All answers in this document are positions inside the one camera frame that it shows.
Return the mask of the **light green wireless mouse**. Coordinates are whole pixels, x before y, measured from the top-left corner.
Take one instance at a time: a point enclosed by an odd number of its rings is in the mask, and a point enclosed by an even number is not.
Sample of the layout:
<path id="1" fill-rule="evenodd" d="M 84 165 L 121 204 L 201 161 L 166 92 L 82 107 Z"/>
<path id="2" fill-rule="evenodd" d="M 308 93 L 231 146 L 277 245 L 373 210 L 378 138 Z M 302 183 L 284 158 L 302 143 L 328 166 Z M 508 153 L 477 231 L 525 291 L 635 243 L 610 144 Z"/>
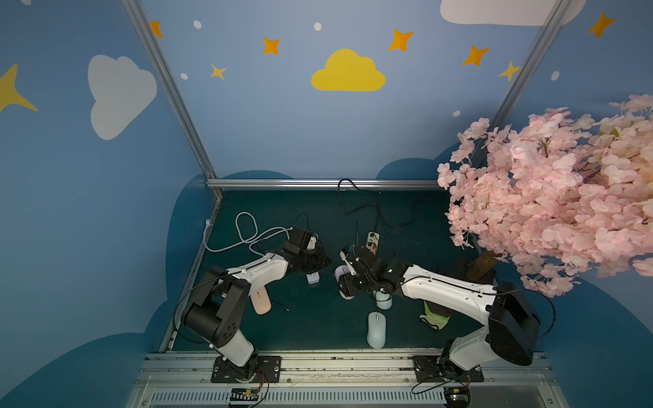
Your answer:
<path id="1" fill-rule="evenodd" d="M 368 315 L 367 343 L 373 349 L 384 348 L 386 343 L 387 321 L 380 312 L 372 312 Z"/>

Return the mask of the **white power strip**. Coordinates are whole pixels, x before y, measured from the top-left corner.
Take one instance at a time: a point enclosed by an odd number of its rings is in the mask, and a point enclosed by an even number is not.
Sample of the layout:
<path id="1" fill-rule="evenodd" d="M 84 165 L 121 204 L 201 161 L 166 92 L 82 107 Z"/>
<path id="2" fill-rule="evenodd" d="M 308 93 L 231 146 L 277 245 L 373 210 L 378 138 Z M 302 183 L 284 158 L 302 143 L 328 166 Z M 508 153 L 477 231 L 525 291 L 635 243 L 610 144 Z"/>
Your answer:
<path id="1" fill-rule="evenodd" d="M 309 285 L 316 285 L 320 282 L 321 277 L 319 272 L 314 272 L 306 275 L 306 280 Z"/>

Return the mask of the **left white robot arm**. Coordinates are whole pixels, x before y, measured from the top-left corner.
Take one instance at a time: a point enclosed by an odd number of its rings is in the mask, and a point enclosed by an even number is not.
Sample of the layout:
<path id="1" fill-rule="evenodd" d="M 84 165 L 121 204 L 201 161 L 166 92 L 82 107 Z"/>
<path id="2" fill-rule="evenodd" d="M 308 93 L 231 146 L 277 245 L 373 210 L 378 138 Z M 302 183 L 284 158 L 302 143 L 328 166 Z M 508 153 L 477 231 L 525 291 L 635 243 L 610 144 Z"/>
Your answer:
<path id="1" fill-rule="evenodd" d="M 253 262 L 224 270 L 214 267 L 187 292 L 180 325 L 201 337 L 247 377 L 257 368 L 258 350 L 240 330 L 250 297 L 294 272 L 317 273 L 330 265 L 318 234 L 290 229 L 287 241 Z"/>

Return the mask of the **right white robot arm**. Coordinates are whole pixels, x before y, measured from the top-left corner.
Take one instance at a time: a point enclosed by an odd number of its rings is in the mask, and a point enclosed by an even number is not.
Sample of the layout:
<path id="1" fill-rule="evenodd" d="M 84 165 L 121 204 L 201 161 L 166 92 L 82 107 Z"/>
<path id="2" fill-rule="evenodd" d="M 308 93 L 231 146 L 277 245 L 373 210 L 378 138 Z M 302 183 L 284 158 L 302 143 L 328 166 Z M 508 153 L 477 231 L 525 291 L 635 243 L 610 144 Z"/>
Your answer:
<path id="1" fill-rule="evenodd" d="M 438 360 L 444 376 L 462 376 L 498 359 L 521 367 L 532 364 L 541 318 L 513 284 L 465 282 L 414 263 L 386 263 L 365 246 L 355 252 L 345 248 L 340 258 L 349 272 L 338 277 L 338 288 L 347 298 L 362 292 L 402 296 L 440 305 L 481 324 L 447 342 Z"/>

